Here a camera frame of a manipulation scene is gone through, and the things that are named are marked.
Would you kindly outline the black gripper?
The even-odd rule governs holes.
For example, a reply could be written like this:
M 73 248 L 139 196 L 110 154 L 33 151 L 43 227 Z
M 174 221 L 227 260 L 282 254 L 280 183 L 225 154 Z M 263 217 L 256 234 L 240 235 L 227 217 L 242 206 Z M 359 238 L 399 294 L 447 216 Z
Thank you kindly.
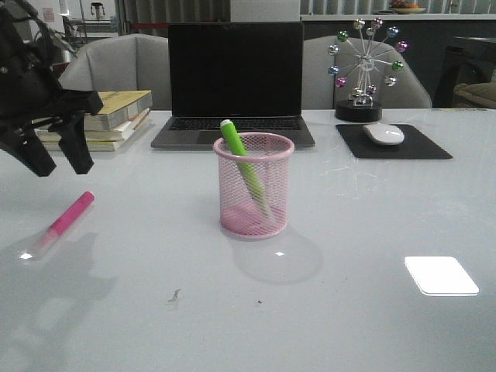
M 22 15 L 11 12 L 12 4 Z M 48 125 L 76 174 L 93 167 L 84 117 L 102 109 L 95 91 L 62 88 L 52 71 L 54 43 L 71 46 L 43 22 L 27 1 L 1 2 L 1 149 L 39 177 L 56 164 L 34 129 Z

